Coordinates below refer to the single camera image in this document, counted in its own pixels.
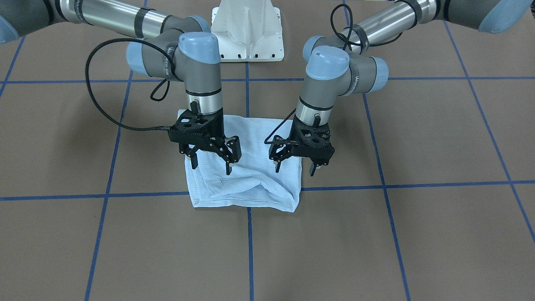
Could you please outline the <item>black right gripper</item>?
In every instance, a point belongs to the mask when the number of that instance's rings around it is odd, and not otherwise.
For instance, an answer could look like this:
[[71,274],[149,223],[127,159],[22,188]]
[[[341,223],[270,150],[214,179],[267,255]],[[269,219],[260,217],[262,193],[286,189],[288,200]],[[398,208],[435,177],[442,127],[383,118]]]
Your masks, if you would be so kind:
[[207,115],[184,110],[168,130],[168,136],[170,141],[179,143],[180,152],[190,161],[193,170],[198,167],[198,150],[213,152],[222,158],[226,175],[231,174],[232,167],[242,156],[239,137],[225,136],[223,110]]

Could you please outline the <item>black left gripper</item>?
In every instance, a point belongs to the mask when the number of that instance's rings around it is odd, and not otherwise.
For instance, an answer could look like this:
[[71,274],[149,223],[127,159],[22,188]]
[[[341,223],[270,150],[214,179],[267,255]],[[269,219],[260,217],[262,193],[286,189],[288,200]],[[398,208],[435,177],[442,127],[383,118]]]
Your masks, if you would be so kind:
[[276,173],[279,173],[281,163],[292,156],[310,158],[309,176],[313,177],[318,169],[329,164],[335,152],[330,143],[329,126],[320,125],[322,119],[319,115],[313,117],[312,125],[294,118],[288,138],[275,135],[288,118],[289,116],[269,134],[269,158],[275,164]]

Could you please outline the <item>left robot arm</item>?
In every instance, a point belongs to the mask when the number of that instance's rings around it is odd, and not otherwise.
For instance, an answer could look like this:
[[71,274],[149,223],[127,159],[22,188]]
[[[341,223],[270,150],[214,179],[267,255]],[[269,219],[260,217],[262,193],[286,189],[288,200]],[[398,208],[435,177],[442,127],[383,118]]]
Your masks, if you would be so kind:
[[396,0],[360,22],[349,12],[347,27],[332,25],[332,36],[313,36],[303,46],[306,70],[289,134],[271,133],[265,139],[275,171],[293,157],[311,160],[311,176],[329,164],[335,149],[328,122],[336,100],[379,91],[388,81],[386,61],[370,56],[371,50],[436,20],[499,34],[516,24],[530,5],[530,0]]

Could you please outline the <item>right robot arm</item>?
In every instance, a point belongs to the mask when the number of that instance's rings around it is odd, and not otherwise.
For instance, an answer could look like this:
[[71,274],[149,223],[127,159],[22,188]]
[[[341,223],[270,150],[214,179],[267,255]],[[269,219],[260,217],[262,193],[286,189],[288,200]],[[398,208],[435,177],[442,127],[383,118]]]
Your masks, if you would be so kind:
[[[237,136],[226,137],[222,105],[219,43],[205,19],[198,15],[179,18],[120,0],[2,0],[1,42],[8,43],[56,23],[85,23],[122,34],[122,38],[96,46],[85,65],[85,81],[95,107],[111,122],[130,131],[166,131],[181,154],[198,166],[197,152],[217,154],[230,174],[239,162]],[[132,72],[160,78],[150,97],[164,84],[185,85],[187,108],[172,126],[147,128],[122,124],[107,114],[92,91],[89,67],[95,54],[114,43],[128,43],[126,61]]]

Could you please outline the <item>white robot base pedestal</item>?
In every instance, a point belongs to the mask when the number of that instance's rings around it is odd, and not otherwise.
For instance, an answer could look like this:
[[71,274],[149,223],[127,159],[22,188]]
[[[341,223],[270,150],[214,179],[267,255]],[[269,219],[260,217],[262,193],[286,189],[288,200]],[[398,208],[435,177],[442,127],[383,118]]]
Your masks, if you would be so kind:
[[272,62],[285,57],[280,9],[270,0],[222,0],[212,8],[211,32],[222,62]]

